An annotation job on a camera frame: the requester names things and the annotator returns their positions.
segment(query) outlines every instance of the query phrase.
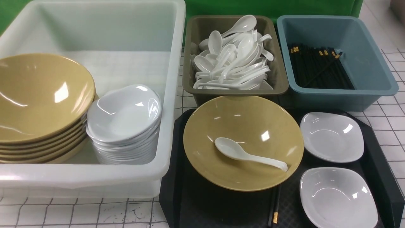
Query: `chopsticks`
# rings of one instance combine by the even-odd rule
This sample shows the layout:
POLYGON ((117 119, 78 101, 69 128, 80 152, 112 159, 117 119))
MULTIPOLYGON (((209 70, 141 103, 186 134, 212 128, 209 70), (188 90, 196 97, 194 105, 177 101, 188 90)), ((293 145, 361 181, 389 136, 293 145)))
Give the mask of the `chopsticks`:
POLYGON ((354 89, 342 63, 343 52, 334 48, 289 46, 295 81, 303 88, 354 89))
POLYGON ((279 205, 280 205, 280 193, 281 193, 281 184, 274 187, 271 191, 271 198, 270 198, 270 213, 269 213, 269 221, 267 223, 268 227, 275 228, 278 223, 279 218, 279 205))

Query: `white plastic bin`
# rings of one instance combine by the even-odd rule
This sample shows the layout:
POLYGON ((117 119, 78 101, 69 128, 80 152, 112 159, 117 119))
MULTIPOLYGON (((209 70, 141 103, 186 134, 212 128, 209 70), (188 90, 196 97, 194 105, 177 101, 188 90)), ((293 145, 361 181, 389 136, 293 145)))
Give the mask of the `white plastic bin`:
POLYGON ((90 143, 68 164, 1 164, 0 196, 151 198, 160 191, 172 147, 183 0, 35 0, 0 37, 0 58, 61 54, 83 64, 97 94, 145 84, 163 101, 155 159, 97 164, 90 143))

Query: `serving tray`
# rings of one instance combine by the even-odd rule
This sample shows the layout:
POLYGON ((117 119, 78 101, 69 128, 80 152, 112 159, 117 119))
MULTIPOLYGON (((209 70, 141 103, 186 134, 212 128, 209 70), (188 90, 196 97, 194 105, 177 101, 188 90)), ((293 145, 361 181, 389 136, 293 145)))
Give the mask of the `serving tray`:
MULTIPOLYGON (((170 228, 266 228, 272 189, 227 190, 206 180, 189 163, 183 148, 183 132, 193 111, 186 111, 175 122, 170 167, 160 189, 159 201, 170 228)), ((287 111, 299 123, 306 113, 316 110, 287 111)), ((332 166, 351 169, 366 180, 379 213, 376 228, 399 228, 405 201, 373 130, 346 112, 327 112, 348 116, 359 124, 364 138, 364 155, 358 161, 339 164, 323 161, 304 151, 298 169, 281 185, 277 227, 315 227, 301 205, 300 179, 310 168, 332 166)))

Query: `stack of yellow bowls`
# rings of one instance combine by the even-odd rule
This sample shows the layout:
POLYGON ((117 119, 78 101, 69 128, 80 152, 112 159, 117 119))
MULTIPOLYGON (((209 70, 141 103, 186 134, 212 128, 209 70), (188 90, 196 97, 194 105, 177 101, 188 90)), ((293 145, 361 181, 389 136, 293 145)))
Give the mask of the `stack of yellow bowls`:
POLYGON ((23 54, 0 60, 0 163, 62 163, 88 138, 94 80, 63 56, 23 54))

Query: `blue plastic bin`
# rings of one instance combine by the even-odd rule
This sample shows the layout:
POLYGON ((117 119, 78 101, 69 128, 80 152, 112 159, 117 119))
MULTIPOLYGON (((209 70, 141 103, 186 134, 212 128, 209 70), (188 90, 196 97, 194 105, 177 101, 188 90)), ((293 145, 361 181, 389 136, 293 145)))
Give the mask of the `blue plastic bin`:
POLYGON ((398 92, 398 84, 364 23, 355 17, 286 15, 277 19, 279 41, 294 104, 300 108, 363 111, 381 96, 398 92), (303 88, 296 84, 288 45, 333 47, 355 90, 303 88))

